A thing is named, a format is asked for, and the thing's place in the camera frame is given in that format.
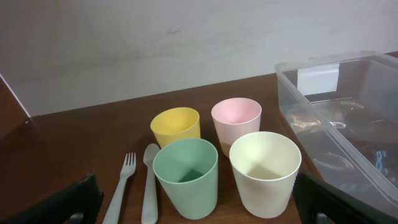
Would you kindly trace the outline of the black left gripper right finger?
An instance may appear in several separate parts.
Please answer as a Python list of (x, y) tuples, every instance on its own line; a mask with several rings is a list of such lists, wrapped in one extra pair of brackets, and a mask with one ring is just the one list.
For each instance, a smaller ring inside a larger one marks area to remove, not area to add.
[(304, 172), (297, 175), (292, 195), (302, 223), (397, 223), (397, 218)]

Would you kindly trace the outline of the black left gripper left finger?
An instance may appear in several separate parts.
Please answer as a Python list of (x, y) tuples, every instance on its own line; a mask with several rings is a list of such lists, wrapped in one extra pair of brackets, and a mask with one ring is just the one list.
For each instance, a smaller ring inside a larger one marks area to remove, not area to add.
[(103, 198), (96, 176), (90, 174), (1, 223), (65, 223), (80, 214), (80, 223), (94, 224)]

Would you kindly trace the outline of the yellow plastic cup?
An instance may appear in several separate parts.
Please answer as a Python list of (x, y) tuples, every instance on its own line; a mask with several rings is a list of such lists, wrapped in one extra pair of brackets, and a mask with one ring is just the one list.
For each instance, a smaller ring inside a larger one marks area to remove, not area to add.
[(160, 148), (181, 139), (201, 138), (200, 115), (193, 108), (178, 107), (163, 111), (151, 121), (150, 128)]

